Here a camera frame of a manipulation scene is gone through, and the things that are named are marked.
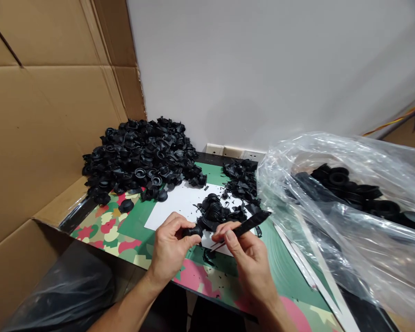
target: black rubber grommet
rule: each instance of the black rubber grommet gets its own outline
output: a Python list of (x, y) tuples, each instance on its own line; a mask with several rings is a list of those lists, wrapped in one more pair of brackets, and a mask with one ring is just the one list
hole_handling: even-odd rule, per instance
[(350, 203), (357, 204), (357, 205), (363, 204), (363, 201), (364, 201), (363, 196), (359, 194), (346, 192), (344, 196)]
[(94, 197), (94, 202), (100, 205), (107, 205), (111, 197), (107, 193), (101, 193)]
[(119, 211), (121, 213), (128, 213), (133, 208), (134, 208), (134, 202), (130, 199), (125, 199), (124, 201), (121, 202), (119, 206)]
[(160, 178), (160, 177), (153, 177), (153, 178), (151, 179), (151, 181), (152, 181), (152, 184), (153, 184), (153, 185), (161, 185), (161, 183), (162, 183), (162, 180), (161, 180), (161, 178)]
[(336, 187), (343, 187), (348, 181), (349, 178), (344, 173), (335, 172), (329, 175), (329, 182)]
[(137, 168), (134, 171), (134, 174), (137, 178), (144, 178), (146, 176), (146, 171), (142, 168)]
[(400, 213), (400, 206), (392, 201), (374, 201), (373, 211), (375, 215), (384, 217), (388, 220), (393, 219)]
[(349, 170), (345, 167), (335, 167), (335, 168), (331, 168), (330, 174), (332, 173), (343, 173), (346, 176), (349, 176)]
[(355, 192), (357, 194), (360, 194), (361, 196), (364, 197), (364, 199), (367, 199), (367, 200), (373, 200), (383, 195), (383, 193), (379, 189), (379, 186), (372, 186), (369, 184), (359, 185), (356, 188)]
[(344, 197), (344, 191), (341, 188), (329, 186), (327, 189), (333, 193), (336, 197), (342, 198)]
[(160, 191), (160, 193), (157, 196), (157, 201), (159, 202), (164, 202), (165, 200), (167, 200), (167, 191), (166, 190), (162, 190)]
[(404, 226), (415, 229), (415, 212), (404, 211), (398, 215), (400, 221), (405, 224)]
[(200, 173), (200, 180), (198, 184), (203, 187), (206, 185), (207, 180), (208, 180), (208, 176)]
[(321, 180), (329, 178), (329, 173), (327, 173), (326, 171), (321, 170), (321, 169), (316, 169), (312, 172), (311, 176), (314, 179), (316, 179), (318, 181), (321, 181)]
[(203, 237), (203, 229), (199, 224), (196, 224), (194, 228), (184, 228), (181, 232), (181, 237), (191, 236), (195, 234)]
[(355, 192), (358, 185), (353, 181), (348, 181), (344, 184), (344, 190), (349, 192)]
[(192, 179), (190, 179), (190, 180), (189, 180), (189, 184), (190, 184), (192, 187), (196, 187), (196, 186), (198, 186), (198, 183), (199, 183), (198, 178), (192, 178)]
[(326, 173), (329, 173), (331, 171), (332, 168), (330, 168), (330, 166), (328, 164), (323, 164), (320, 167), (317, 168), (317, 170), (321, 170), (324, 171)]

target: cardboard box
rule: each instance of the cardboard box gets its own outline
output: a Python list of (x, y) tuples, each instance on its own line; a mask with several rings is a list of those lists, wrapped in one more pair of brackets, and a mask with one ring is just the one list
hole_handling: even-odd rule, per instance
[(146, 119), (139, 77), (124, 0), (0, 1), (0, 326), (71, 242), (82, 155)]

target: table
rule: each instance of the table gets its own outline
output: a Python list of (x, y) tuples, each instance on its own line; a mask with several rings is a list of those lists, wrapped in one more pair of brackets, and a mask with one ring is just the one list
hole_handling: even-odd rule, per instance
[[(224, 158), (203, 154), (203, 158), (197, 162), (203, 173), (208, 175), (208, 185), (222, 185), (227, 182), (228, 179), (221, 173), (220, 165), (223, 161)], [(106, 206), (96, 207), (71, 236), (148, 269), (154, 250), (155, 232), (144, 225), (154, 207), (157, 204), (159, 207), (160, 203), (141, 202), (139, 194), (111, 197)], [(124, 199), (131, 199), (135, 203), (134, 209), (129, 213), (120, 213), (118, 209)], [(312, 290), (304, 280), (270, 219), (261, 225), (261, 230), (261, 239), (268, 248), (271, 273), (277, 291), (298, 330), (341, 332), (342, 328), (321, 294)], [(233, 257), (217, 254), (213, 261), (214, 266), (210, 266), (203, 261), (203, 251), (203, 248), (195, 246), (188, 252), (173, 282), (229, 309), (249, 314), (249, 305), (239, 284)]]

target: pile of black rubber parts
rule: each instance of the pile of black rubber parts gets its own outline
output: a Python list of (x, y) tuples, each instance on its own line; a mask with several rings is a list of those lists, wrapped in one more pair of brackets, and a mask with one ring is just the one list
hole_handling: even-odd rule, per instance
[(311, 176), (353, 208), (415, 229), (414, 211), (401, 211), (397, 203), (379, 199), (383, 195), (379, 186), (350, 181), (347, 168), (323, 164)]
[(83, 156), (88, 195), (101, 205), (110, 202), (112, 190), (117, 195), (141, 193), (143, 201), (163, 202), (167, 192), (184, 179), (194, 187), (204, 187), (208, 177), (195, 165), (199, 155), (185, 129), (182, 123), (163, 117), (156, 122), (129, 120), (118, 129), (106, 129), (100, 137), (102, 145)]

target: wall socket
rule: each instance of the wall socket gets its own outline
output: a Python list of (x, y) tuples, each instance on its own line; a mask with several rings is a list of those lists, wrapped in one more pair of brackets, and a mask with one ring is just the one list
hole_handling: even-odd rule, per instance
[(265, 152), (258, 152), (258, 151), (249, 151), (246, 150), (243, 152), (242, 159), (250, 159), (252, 161), (262, 161), (264, 156), (266, 155)]
[(223, 150), (223, 156), (231, 158), (241, 158), (243, 152), (243, 149), (225, 146), (225, 149)]
[(225, 149), (225, 147), (223, 145), (208, 143), (207, 146), (206, 146), (206, 153), (214, 154), (214, 155), (223, 155), (223, 150), (224, 149)]
[(208, 143), (206, 146), (206, 153), (231, 158), (250, 159), (252, 161), (262, 161), (264, 156), (266, 155), (265, 152), (243, 150), (240, 148), (210, 143)]

